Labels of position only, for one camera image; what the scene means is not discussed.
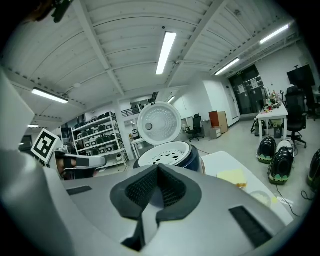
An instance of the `computer monitor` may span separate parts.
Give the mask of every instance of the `computer monitor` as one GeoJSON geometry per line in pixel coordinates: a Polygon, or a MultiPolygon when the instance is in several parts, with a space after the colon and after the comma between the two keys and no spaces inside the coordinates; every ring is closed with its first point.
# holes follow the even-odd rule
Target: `computer monitor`
{"type": "Polygon", "coordinates": [[[292,85],[299,88],[311,87],[316,85],[314,75],[309,65],[297,68],[287,73],[289,81],[292,85]]]}

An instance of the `brown cabinet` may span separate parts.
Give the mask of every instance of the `brown cabinet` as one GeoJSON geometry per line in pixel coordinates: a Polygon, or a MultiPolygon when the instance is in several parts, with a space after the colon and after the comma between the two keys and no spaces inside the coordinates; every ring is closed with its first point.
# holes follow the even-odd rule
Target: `brown cabinet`
{"type": "Polygon", "coordinates": [[[228,121],[225,111],[212,111],[209,112],[209,117],[212,127],[220,127],[221,133],[224,134],[228,131],[228,121]]]}

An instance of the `fluorescent light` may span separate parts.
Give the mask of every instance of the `fluorescent light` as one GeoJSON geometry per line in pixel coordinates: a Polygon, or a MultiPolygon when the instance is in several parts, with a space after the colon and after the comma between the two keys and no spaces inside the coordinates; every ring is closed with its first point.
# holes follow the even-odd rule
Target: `fluorescent light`
{"type": "Polygon", "coordinates": [[[156,75],[161,75],[164,70],[165,66],[171,51],[172,46],[174,45],[174,41],[176,39],[176,33],[165,32],[163,45],[160,53],[160,58],[158,62],[158,67],[156,68],[156,75]]]}
{"type": "Polygon", "coordinates": [[[39,96],[42,96],[42,97],[45,97],[47,99],[56,101],[56,102],[63,103],[63,104],[68,103],[68,100],[66,100],[66,99],[64,99],[62,97],[59,97],[59,96],[55,96],[55,95],[53,95],[53,94],[51,94],[49,92],[43,91],[41,89],[33,88],[32,93],[36,94],[36,95],[39,95],[39,96]]]}
{"type": "Polygon", "coordinates": [[[171,99],[169,99],[168,103],[172,102],[176,96],[172,96],[171,99]]]}
{"type": "Polygon", "coordinates": [[[280,34],[282,31],[285,31],[289,28],[289,24],[285,25],[284,27],[278,29],[276,32],[273,32],[272,34],[268,35],[266,38],[262,39],[260,41],[260,44],[262,45],[263,43],[265,43],[266,41],[268,41],[269,39],[273,38],[274,36],[280,34]]]}
{"type": "Polygon", "coordinates": [[[221,74],[223,71],[225,71],[226,69],[230,68],[233,64],[236,64],[238,61],[240,61],[239,58],[236,58],[235,60],[233,60],[232,62],[230,62],[228,65],[226,65],[225,67],[221,68],[217,73],[215,73],[215,75],[219,75],[221,74]]]}

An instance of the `shelving unit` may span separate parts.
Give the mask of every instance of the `shelving unit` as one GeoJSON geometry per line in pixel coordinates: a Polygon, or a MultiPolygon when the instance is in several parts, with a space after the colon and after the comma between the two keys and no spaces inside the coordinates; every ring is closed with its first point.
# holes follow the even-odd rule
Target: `shelving unit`
{"type": "Polygon", "coordinates": [[[121,134],[120,134],[120,131],[118,128],[116,116],[114,114],[109,113],[109,116],[107,116],[103,119],[100,119],[100,120],[97,120],[94,122],[90,122],[84,126],[77,128],[77,129],[73,129],[72,130],[72,137],[73,137],[73,141],[75,144],[76,153],[78,155],[83,155],[84,153],[87,153],[87,151],[90,151],[92,149],[99,150],[100,147],[108,145],[108,144],[113,144],[113,145],[117,146],[117,148],[118,148],[117,150],[112,150],[112,151],[108,151],[108,152],[100,153],[100,154],[96,155],[97,157],[113,156],[116,154],[121,155],[121,160],[107,159],[106,165],[101,168],[116,166],[116,165],[120,165],[120,164],[124,164],[125,166],[127,166],[126,162],[128,160],[128,157],[127,157],[127,153],[124,148],[124,145],[123,145],[123,143],[121,143],[121,140],[122,140],[121,134]],[[105,126],[111,125],[111,128],[96,132],[94,134],[90,134],[85,137],[78,138],[78,135],[80,133],[82,133],[88,129],[91,129],[91,128],[98,128],[100,125],[105,125],[105,126]],[[112,133],[115,136],[115,139],[113,139],[113,140],[110,140],[110,141],[107,141],[107,142],[104,142],[101,144],[89,146],[89,147],[84,146],[85,142],[89,142],[90,139],[92,139],[92,138],[97,139],[98,137],[103,137],[105,135],[110,135],[112,133]]]}

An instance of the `floor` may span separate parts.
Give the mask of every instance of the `floor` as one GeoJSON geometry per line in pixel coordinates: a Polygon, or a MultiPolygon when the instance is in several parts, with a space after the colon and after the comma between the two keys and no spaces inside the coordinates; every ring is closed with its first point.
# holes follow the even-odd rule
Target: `floor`
{"type": "MultiPolygon", "coordinates": [[[[276,197],[281,197],[276,186],[272,185],[268,180],[268,165],[259,162],[256,158],[260,141],[259,137],[250,133],[252,124],[253,121],[241,121],[232,126],[228,132],[224,133],[218,139],[201,138],[199,142],[197,140],[193,140],[191,144],[197,147],[201,157],[219,151],[229,153],[240,163],[246,166],[258,179],[260,179],[276,197]]],[[[298,216],[305,214],[312,203],[303,199],[301,191],[306,191],[309,197],[313,196],[313,193],[306,183],[306,179],[312,157],[320,148],[319,131],[320,120],[313,121],[308,119],[306,129],[301,132],[303,136],[302,139],[307,142],[307,148],[304,148],[304,145],[302,144],[296,144],[298,153],[297,151],[295,152],[297,155],[290,178],[285,185],[278,186],[279,192],[282,196],[285,199],[292,201],[292,210],[298,216]]],[[[273,130],[270,129],[269,132],[270,135],[273,136],[273,130]]],[[[130,170],[133,168],[134,163],[135,160],[127,161],[127,167],[121,164],[119,166],[109,168],[104,172],[98,173],[96,177],[130,170]]],[[[293,218],[296,218],[287,204],[284,203],[284,207],[293,218]]]]}

